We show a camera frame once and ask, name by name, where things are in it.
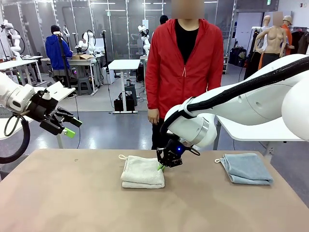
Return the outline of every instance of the blue towel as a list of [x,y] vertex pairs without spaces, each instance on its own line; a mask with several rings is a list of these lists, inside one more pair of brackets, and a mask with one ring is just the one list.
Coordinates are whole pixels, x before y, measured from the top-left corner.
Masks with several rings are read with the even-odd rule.
[[231,181],[245,185],[271,185],[274,179],[257,154],[225,154],[217,159],[225,168]]

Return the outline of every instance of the towel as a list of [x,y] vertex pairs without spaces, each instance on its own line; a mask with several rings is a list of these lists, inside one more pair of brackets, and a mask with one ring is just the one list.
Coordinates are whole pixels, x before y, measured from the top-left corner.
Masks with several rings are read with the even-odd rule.
[[133,189],[159,189],[164,188],[162,169],[158,170],[160,163],[157,158],[146,159],[137,156],[123,155],[120,159],[126,160],[124,171],[121,175],[122,187]]
[[223,158],[216,159],[226,170],[231,181],[235,184],[245,185],[271,185],[274,179],[265,165],[255,153],[225,154]]

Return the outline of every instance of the blue jacket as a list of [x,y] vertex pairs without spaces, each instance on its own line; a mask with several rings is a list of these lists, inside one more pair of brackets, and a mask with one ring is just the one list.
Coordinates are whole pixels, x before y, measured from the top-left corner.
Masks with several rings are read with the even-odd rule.
[[[70,51],[67,43],[62,40],[62,45],[64,49],[64,54],[66,55],[66,62],[68,69],[70,68],[67,58],[71,58],[73,53]],[[50,62],[54,70],[64,69],[62,57],[61,57],[61,49],[58,41],[58,37],[56,35],[52,35],[46,38],[46,54],[50,58]]]

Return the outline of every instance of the brown tabletop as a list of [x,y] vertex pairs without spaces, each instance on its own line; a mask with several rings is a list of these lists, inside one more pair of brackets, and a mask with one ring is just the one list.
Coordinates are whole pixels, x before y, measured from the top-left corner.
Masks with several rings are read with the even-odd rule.
[[165,188],[123,189],[124,161],[146,150],[36,150],[0,183],[0,232],[304,232],[309,210],[265,161],[273,186],[232,184],[214,160],[187,153]]

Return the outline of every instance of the hand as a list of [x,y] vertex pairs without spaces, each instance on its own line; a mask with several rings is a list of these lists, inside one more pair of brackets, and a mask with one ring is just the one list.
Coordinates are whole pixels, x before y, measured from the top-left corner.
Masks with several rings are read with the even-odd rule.
[[260,53],[260,54],[263,54],[263,53],[264,53],[264,51],[263,51],[261,48],[258,48],[258,49],[256,50],[256,52],[258,52],[258,53]]
[[153,109],[153,110],[148,110],[148,120],[150,123],[157,125],[159,122],[159,110],[158,109]]

